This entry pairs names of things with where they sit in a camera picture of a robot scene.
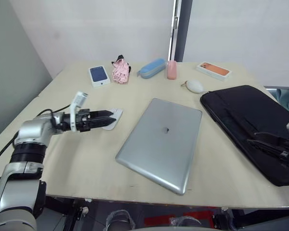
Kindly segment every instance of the robotic arm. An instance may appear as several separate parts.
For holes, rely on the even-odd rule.
[[[43,159],[52,135],[64,131],[89,131],[113,123],[109,111],[79,110],[87,94],[78,92],[73,100],[71,114],[63,112],[42,114],[26,121],[14,141],[10,163],[0,179],[0,231],[36,231],[35,219],[45,204],[46,183],[40,178]]]

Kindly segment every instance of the gray wall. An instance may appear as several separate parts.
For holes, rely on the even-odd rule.
[[[0,0],[0,133],[50,81],[10,2]]]

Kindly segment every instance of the red object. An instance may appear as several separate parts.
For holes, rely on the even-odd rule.
[[[167,225],[170,224],[169,218],[175,218],[175,215],[171,214],[152,218],[145,218],[144,225],[145,226]]]
[[[209,220],[210,227],[214,229],[214,223],[212,220],[212,216],[214,215],[214,213],[212,211],[206,210],[206,211],[198,211],[198,212],[188,212],[188,213],[184,213],[183,215],[190,216],[198,220],[205,220],[205,219]]]

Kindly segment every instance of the white computer mouse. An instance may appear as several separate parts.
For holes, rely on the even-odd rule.
[[[184,84],[186,85],[187,89],[189,89],[190,91],[194,93],[204,92],[204,88],[202,84],[196,79],[188,80]]]

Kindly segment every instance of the white table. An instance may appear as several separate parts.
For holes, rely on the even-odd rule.
[[[110,62],[81,62],[68,66],[0,134],[0,150],[25,120],[32,119],[45,108],[55,110],[69,104],[80,90],[89,94],[83,108],[116,107],[124,112],[112,131],[97,128],[52,137],[42,176],[47,182],[48,195],[173,205],[289,207],[289,186],[271,184],[213,122],[199,102],[200,95],[180,87],[186,80],[198,79],[207,90],[248,84],[269,95],[242,66],[219,64],[233,71],[229,79],[221,82],[195,70],[196,63],[179,64],[177,80],[167,80],[164,72],[151,79],[137,77],[136,72],[145,63],[130,64],[132,71],[128,84],[111,83],[98,89],[93,89],[87,70],[91,66],[104,65],[111,75]],[[192,170],[183,196],[115,161],[117,152],[153,98],[203,112]],[[10,147],[0,158],[0,175],[12,151]]]

